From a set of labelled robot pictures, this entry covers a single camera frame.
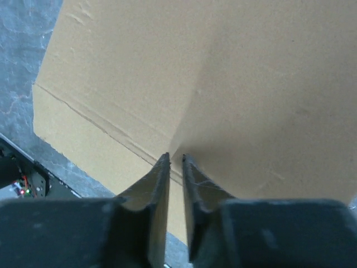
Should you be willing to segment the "brown cardboard box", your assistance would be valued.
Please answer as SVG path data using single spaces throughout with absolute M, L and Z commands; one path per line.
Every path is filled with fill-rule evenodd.
M 356 194 L 355 1 L 64 1 L 33 129 L 116 194 L 171 158 L 240 198 Z

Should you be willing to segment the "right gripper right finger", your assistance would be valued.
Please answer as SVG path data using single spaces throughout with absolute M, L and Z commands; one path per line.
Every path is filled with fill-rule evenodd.
M 194 267 L 355 267 L 356 217 L 331 199 L 240 199 L 182 159 Z

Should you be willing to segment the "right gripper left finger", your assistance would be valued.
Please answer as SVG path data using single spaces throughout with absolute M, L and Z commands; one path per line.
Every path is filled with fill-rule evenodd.
M 163 267 L 170 157 L 113 198 L 1 202 L 2 267 Z

